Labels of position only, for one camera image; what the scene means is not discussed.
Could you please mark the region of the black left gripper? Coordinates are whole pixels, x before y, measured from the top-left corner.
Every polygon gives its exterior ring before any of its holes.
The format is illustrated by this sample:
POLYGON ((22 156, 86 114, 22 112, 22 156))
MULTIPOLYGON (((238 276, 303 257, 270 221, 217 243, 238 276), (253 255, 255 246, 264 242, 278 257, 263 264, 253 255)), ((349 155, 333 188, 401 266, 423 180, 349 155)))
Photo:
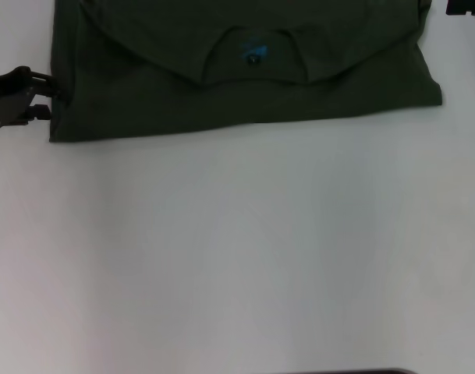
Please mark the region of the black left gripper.
POLYGON ((15 68, 0 76, 0 128, 26 125, 28 122, 51 119, 50 107, 45 104, 31 105, 37 97, 48 97, 63 103, 69 95, 53 76, 31 72, 26 66, 15 68))

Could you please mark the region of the dark green FREE! t-shirt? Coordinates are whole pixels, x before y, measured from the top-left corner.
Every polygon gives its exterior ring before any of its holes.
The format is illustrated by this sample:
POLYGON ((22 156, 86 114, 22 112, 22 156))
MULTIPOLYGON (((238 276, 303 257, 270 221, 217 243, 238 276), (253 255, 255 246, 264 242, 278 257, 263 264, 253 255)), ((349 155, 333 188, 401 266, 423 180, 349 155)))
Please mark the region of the dark green FREE! t-shirt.
POLYGON ((347 118, 442 103, 431 0, 55 0, 50 140, 347 118))

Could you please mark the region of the dark robot torso edge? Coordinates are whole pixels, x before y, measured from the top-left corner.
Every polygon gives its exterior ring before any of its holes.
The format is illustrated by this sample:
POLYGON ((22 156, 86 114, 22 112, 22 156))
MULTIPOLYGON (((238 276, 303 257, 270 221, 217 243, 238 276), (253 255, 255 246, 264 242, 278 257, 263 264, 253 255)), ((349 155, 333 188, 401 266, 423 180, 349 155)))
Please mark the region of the dark robot torso edge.
POLYGON ((242 374, 417 374, 414 371, 401 368, 383 368, 383 369, 349 369, 349 370, 330 370, 330 371, 305 371, 305 372, 255 372, 242 374))

